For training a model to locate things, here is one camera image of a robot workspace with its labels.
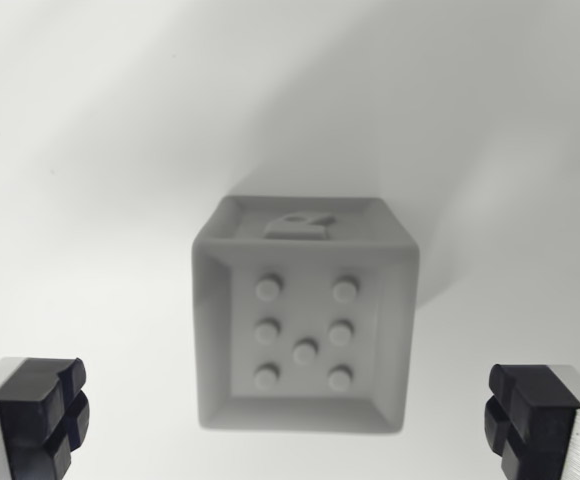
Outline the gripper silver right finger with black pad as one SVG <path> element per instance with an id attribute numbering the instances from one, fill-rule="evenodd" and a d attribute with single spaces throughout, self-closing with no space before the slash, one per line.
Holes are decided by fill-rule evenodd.
<path id="1" fill-rule="evenodd" d="M 489 448 L 511 480 L 580 479 L 580 373 L 569 365 L 494 365 L 484 408 Z"/>

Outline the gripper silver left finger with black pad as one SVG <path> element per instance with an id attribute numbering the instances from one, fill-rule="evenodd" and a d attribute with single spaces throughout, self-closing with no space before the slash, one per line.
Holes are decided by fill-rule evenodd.
<path id="1" fill-rule="evenodd" d="M 62 479 L 86 438 L 79 358 L 0 359 L 0 479 Z"/>

